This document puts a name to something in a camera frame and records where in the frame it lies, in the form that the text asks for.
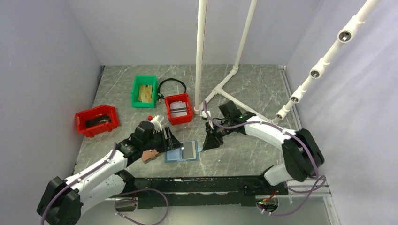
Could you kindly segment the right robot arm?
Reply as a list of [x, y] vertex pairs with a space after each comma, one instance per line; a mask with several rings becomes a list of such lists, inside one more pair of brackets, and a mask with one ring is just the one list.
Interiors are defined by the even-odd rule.
[[293, 130], [267, 122], [253, 112], [241, 112], [229, 101], [219, 107], [223, 118], [212, 117], [204, 104], [201, 116], [207, 119], [206, 137], [203, 150], [219, 148], [224, 137], [236, 132], [258, 138], [278, 148], [283, 154], [283, 162], [262, 172], [259, 190], [269, 195], [278, 184], [295, 180], [303, 182], [308, 178], [318, 178], [319, 167], [324, 164], [322, 155], [312, 134], [307, 129]]

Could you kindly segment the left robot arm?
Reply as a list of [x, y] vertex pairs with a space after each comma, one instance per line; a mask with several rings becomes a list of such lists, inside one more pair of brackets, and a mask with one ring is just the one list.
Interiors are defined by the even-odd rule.
[[40, 224], [74, 225], [90, 208], [108, 197], [134, 193], [135, 178], [126, 168], [145, 151], [167, 152], [182, 147], [169, 127], [156, 119], [140, 122], [130, 136], [115, 142], [99, 161], [65, 179], [51, 179], [40, 199]]

